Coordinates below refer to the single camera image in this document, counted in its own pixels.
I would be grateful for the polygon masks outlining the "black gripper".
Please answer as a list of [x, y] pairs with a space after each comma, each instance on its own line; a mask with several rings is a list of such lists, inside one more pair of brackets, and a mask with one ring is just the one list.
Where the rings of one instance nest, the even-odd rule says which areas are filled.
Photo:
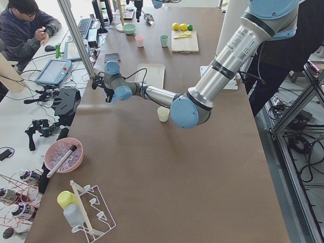
[[133, 0], [133, 2], [134, 2], [134, 7], [136, 8], [136, 20], [137, 22], [140, 22], [143, 0]]
[[93, 77], [93, 81], [92, 81], [91, 87], [92, 87], [93, 90], [96, 90], [98, 87], [99, 88], [102, 88], [104, 90], [105, 94], [106, 94], [105, 102], [111, 103], [112, 102], [113, 95], [114, 95], [114, 90], [108, 88], [105, 85], [104, 76], [101, 75], [102, 73], [103, 72], [99, 72], [97, 75], [95, 75]]

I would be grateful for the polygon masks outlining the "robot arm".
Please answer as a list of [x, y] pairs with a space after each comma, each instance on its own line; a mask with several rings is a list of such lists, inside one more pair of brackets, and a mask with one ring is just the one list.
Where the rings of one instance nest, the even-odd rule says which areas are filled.
[[125, 101], [140, 96], [170, 109], [175, 125], [190, 129], [205, 123], [213, 109], [213, 101], [239, 72], [257, 47], [265, 41], [291, 38], [297, 30], [299, 1], [250, 1], [240, 17], [240, 26], [207, 67], [194, 87], [176, 94], [143, 82], [129, 82], [115, 61], [105, 64], [104, 76], [97, 76], [92, 89], [103, 88], [106, 102], [113, 96]]
[[[176, 4], [181, 2], [181, 0], [176, 1], [176, 0], [152, 0], [153, 6], [155, 9], [159, 9], [163, 6], [165, 3], [172, 3]], [[142, 13], [142, 8], [143, 8], [143, 0], [133, 0], [134, 7], [136, 8], [136, 20], [137, 22], [140, 22], [140, 17]]]

